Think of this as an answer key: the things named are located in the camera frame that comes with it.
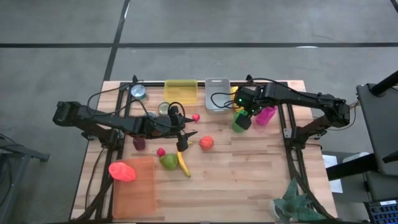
tin can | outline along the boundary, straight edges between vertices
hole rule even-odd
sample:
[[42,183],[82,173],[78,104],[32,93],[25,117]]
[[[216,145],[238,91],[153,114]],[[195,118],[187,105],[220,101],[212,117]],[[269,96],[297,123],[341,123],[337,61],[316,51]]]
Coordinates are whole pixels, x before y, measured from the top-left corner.
[[142,100],[147,96],[147,90],[140,84],[133,86],[130,93],[137,100]]
[[160,116],[167,116],[167,112],[169,109],[170,103],[168,102],[163,102],[160,103],[160,105],[157,107],[157,112],[159,113]]

concrete floor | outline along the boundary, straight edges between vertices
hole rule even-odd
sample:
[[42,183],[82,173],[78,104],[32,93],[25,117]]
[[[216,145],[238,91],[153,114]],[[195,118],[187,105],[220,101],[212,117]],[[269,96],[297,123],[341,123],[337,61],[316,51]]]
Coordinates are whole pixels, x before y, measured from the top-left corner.
[[[123,2],[0,0],[0,44],[111,43]],[[388,0],[131,1],[121,42],[398,42],[397,22]],[[68,220],[87,141],[52,116],[57,101],[85,103],[100,90],[110,51],[0,48],[0,133],[51,153],[46,164],[30,163],[10,223]],[[352,102],[356,85],[397,70],[396,55],[398,48],[119,49],[110,79],[251,74],[304,80],[307,91]],[[326,151],[372,151],[360,110],[354,126],[321,143]],[[339,198],[340,218],[366,217],[360,203]]]

yellow banana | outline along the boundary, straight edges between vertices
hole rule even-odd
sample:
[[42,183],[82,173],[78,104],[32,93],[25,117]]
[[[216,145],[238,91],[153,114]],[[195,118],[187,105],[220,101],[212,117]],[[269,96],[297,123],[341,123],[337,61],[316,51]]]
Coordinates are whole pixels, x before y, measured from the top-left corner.
[[189,172],[187,166],[185,165],[184,159],[182,158],[182,153],[177,151],[178,163],[180,164],[181,169],[184,171],[185,175],[191,177],[191,173]]

yellow plastic bin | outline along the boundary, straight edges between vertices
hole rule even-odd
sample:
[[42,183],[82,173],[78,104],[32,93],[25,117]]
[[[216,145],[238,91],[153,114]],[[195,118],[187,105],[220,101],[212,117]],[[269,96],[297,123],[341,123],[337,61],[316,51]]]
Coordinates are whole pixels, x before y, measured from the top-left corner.
[[166,102],[196,103],[198,99],[197,80],[166,80],[164,83]]

black floor stripe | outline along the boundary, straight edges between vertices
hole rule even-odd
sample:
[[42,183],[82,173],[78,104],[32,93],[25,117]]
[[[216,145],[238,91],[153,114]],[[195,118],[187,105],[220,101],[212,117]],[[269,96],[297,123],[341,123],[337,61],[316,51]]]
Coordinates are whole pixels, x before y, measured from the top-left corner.
[[111,79],[114,60],[116,58],[116,53],[118,52],[118,44],[120,43],[120,38],[122,36],[122,31],[123,31],[124,23],[126,21],[127,10],[129,8],[129,5],[130,5],[130,0],[124,0],[122,13],[120,14],[118,29],[116,29],[116,34],[114,36],[112,50],[109,55],[108,63],[106,64],[105,74],[104,74],[104,78],[103,78],[104,81],[109,81]]
[[398,47],[398,42],[373,43],[79,43],[79,44],[0,44],[0,48],[112,48],[116,49],[228,49],[228,48],[359,48]]
[[397,0],[391,0],[392,6],[394,6],[394,9],[398,12],[398,2]]

